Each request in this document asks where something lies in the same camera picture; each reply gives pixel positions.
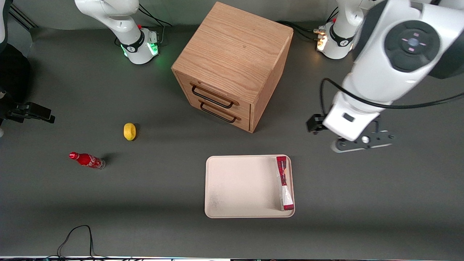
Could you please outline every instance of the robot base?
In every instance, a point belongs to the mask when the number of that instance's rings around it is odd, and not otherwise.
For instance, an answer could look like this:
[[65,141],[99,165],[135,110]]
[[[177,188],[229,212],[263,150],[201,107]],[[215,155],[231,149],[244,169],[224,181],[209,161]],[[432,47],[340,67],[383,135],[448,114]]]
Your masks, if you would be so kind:
[[329,22],[319,27],[319,30],[324,30],[327,33],[317,42],[317,50],[330,59],[342,59],[351,51],[353,42],[346,46],[338,46],[337,42],[330,36],[330,33],[328,33],[333,24],[333,22]]
[[149,62],[153,57],[158,55],[159,52],[158,34],[146,28],[142,28],[141,31],[145,35],[145,41],[137,52],[126,52],[124,47],[121,46],[124,55],[136,65]]

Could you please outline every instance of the bottle cap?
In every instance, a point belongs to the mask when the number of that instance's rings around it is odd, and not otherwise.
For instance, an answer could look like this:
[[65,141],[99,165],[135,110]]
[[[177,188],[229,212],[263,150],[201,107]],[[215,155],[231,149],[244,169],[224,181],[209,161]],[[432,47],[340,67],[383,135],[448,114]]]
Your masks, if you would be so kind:
[[71,159],[77,159],[77,158],[79,158],[79,153],[77,153],[77,152],[71,152],[71,153],[69,154],[69,158],[71,158]]

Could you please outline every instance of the drawer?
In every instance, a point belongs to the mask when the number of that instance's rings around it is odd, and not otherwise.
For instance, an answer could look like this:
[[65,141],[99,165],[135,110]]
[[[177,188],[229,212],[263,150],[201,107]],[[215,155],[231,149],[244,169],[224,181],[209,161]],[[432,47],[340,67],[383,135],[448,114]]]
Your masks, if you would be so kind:
[[224,110],[221,107],[218,107],[212,103],[207,101],[202,101],[201,99],[191,100],[190,104],[202,110],[216,118],[219,118],[227,123],[230,123],[236,127],[239,127],[243,130],[249,131],[250,130],[250,119],[248,117],[242,117],[239,115],[234,115],[229,111]]
[[228,111],[233,115],[250,118],[251,106],[249,103],[228,98],[224,94],[212,91],[211,88],[205,86],[204,83],[186,74],[177,72],[177,76],[190,103],[199,99],[205,103],[216,105],[221,108],[222,111]]

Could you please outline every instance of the control buttons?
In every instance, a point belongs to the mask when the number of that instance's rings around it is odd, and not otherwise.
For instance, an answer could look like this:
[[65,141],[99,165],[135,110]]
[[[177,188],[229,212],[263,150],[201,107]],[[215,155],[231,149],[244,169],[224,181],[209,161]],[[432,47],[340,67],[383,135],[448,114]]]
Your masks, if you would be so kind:
[[400,72],[412,72],[427,65],[439,49],[437,32],[422,21],[400,23],[385,37],[385,53],[392,67]]

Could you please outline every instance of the coca-cola bottle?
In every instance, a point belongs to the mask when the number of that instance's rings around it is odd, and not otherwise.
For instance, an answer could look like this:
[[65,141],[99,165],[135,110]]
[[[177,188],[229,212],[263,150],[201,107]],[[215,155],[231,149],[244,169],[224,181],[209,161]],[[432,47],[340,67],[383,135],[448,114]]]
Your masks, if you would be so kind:
[[87,153],[71,152],[69,158],[79,162],[82,166],[101,170],[105,167],[105,161]]

